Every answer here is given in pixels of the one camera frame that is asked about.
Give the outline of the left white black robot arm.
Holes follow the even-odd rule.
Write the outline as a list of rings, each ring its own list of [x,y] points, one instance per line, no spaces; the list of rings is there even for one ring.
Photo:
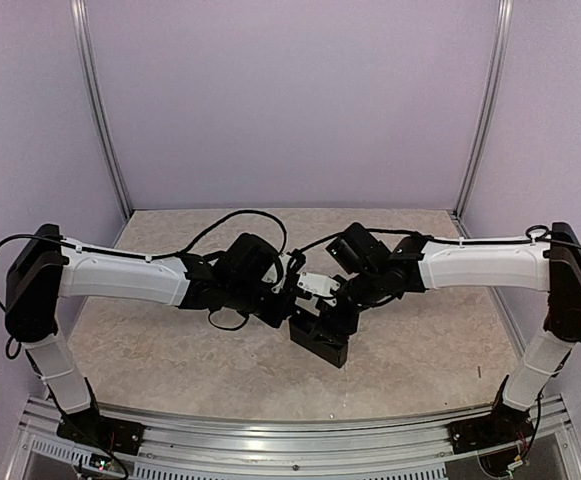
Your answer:
[[[296,297],[285,285],[286,265],[273,246],[244,233],[225,251],[197,255],[184,249],[146,254],[81,243],[54,224],[13,235],[26,245],[9,268],[0,297],[5,327],[25,350],[58,407],[72,414],[72,430],[91,445],[110,434],[107,418],[79,371],[56,319],[61,298],[103,297],[158,303],[183,310],[222,309],[277,328]]]

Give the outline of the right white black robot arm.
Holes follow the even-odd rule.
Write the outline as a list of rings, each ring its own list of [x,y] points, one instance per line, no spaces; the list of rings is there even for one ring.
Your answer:
[[[498,408],[481,433],[505,442],[545,385],[581,343],[581,244],[567,223],[535,225],[522,237],[444,239],[401,232],[388,248],[377,230],[352,224],[328,246],[348,274],[333,304],[320,301],[319,320],[335,335],[356,333],[362,312],[409,293],[453,287],[508,287],[545,292],[548,311],[515,370],[500,387]]]

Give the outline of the small circuit board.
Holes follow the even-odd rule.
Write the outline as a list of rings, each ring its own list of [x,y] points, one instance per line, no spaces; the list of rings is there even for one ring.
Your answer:
[[[111,457],[96,453],[80,454],[78,459],[76,460],[76,470],[78,472],[92,470],[100,473],[123,472],[123,469]]]

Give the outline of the front aluminium frame rail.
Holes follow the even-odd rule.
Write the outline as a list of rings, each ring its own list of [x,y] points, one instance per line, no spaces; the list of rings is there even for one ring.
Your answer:
[[[104,415],[144,425],[136,456],[117,454],[130,479],[437,479],[454,462],[493,479],[479,461],[497,447],[462,454],[448,425],[484,415],[489,406],[396,418],[324,421],[214,419],[102,405]],[[0,468],[0,479],[24,479],[33,454],[83,470],[94,448],[56,436],[59,414],[31,397]],[[513,479],[581,479],[581,445],[559,396],[542,401],[540,429],[525,465]]]

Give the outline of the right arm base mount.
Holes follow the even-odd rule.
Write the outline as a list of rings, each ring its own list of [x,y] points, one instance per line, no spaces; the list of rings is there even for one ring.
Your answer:
[[[454,454],[487,449],[509,442],[529,439],[535,428],[528,410],[522,411],[503,403],[503,391],[508,376],[502,382],[492,409],[486,415],[457,420],[447,426]]]

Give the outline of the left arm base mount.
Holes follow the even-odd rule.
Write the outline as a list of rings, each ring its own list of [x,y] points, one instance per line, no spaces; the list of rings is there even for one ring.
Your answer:
[[[87,378],[85,385],[90,398],[86,409],[67,414],[56,405],[61,415],[57,435],[104,452],[136,456],[143,440],[145,426],[138,422],[102,415]]]

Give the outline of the left vertical aluminium post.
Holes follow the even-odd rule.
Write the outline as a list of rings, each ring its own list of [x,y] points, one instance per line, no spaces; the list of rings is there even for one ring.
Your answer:
[[[123,219],[128,221],[134,213],[134,208],[115,151],[99,85],[94,48],[89,29],[87,4],[84,0],[72,0],[70,2],[70,11],[96,136],[119,210]]]

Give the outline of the vertical aluminium post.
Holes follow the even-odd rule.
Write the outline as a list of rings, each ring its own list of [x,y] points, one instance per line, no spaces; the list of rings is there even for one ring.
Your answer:
[[[453,208],[454,217],[461,221],[468,210],[470,198],[476,186],[479,168],[484,158],[488,135],[496,109],[497,96],[504,71],[513,0],[500,0],[495,24],[493,45],[488,64],[484,93],[477,116],[476,130],[471,142],[466,169]]]
[[[134,208],[115,151],[99,85],[94,48],[89,29],[87,4],[84,0],[72,0],[70,2],[70,11],[96,136],[119,210],[123,219],[128,221],[134,213]]]

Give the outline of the right vertical aluminium post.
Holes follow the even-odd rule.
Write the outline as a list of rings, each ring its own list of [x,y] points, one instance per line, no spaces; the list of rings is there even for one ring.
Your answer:
[[[496,109],[497,96],[504,71],[513,0],[500,0],[495,24],[493,45],[488,64],[484,93],[477,116],[476,130],[471,142],[466,169],[453,208],[454,217],[461,221],[468,210],[470,198],[476,186],[479,168],[484,158],[488,135]]]

